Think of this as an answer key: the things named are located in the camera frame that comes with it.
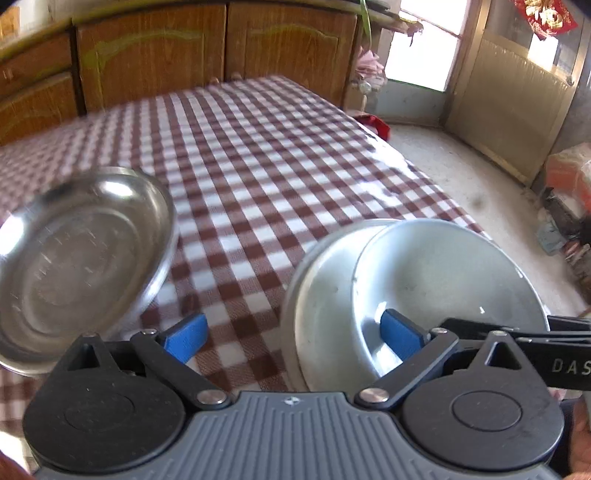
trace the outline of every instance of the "screw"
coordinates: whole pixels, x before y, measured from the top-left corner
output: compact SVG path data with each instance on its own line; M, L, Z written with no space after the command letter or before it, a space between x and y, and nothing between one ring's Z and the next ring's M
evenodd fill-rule
M383 388L364 388L359 392L359 398L367 403L383 403L390 395Z
M197 401L204 405L219 405L224 403L228 396L222 390L201 390L197 394Z

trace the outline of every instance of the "red and white checkered tablecloth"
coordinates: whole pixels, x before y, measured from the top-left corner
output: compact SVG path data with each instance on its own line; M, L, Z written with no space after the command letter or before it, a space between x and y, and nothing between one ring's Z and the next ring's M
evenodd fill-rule
M325 235L367 218L437 217L480 232L451 198L337 107L282 77L171 93L89 115L0 150L0 213L91 167L168 187L180 237L172 269L134 330L201 310L193 366L226 390L285 390L279 308ZM21 435L40 381L0 371L0 429Z

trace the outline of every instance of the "red object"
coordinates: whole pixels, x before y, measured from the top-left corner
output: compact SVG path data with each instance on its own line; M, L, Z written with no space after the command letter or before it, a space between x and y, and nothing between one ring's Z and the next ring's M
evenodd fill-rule
M591 212L591 143L581 143L548 157L546 186L565 192Z
M562 0L513 0L540 40L577 28Z
M354 117L361 125L375 128L378 137L386 142L390 139L390 127L381 118L365 113Z

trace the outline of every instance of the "wooden furniture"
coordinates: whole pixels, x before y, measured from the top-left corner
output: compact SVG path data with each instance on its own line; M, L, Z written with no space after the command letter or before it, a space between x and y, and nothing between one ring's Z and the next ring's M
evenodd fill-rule
M121 103L271 74L342 106L362 41L359 6L345 0L105 2L0 44L0 145ZM408 28L397 15L370 19Z
M62 73L0 103L0 144L75 118L72 75Z
M225 5L184 5L78 29L86 109L94 111L222 78Z
M0 64L0 98L71 66L70 38L62 33Z
M0 15L0 38L6 38L18 33L20 13L20 7L12 6Z
M226 80L280 74L341 105L356 23L350 13L230 4Z

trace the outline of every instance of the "window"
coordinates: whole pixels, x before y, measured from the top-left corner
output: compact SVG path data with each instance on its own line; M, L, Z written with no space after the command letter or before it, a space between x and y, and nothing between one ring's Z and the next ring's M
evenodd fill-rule
M462 39L468 0L402 0L400 16L419 20L424 30L412 40L395 33L386 77L444 92Z

